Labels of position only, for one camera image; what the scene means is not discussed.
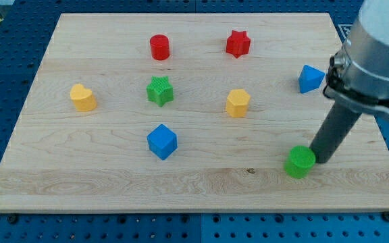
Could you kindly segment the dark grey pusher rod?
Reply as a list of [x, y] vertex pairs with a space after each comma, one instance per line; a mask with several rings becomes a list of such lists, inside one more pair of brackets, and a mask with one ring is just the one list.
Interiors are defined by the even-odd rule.
[[316, 163], [327, 163], [350, 132], [361, 113], [335, 102], [310, 144]]

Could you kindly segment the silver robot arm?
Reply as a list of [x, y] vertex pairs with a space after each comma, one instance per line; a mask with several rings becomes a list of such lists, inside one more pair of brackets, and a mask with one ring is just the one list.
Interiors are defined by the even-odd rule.
[[331, 56], [323, 95], [334, 100], [310, 148], [326, 163], [361, 114], [389, 122], [389, 0], [365, 0]]

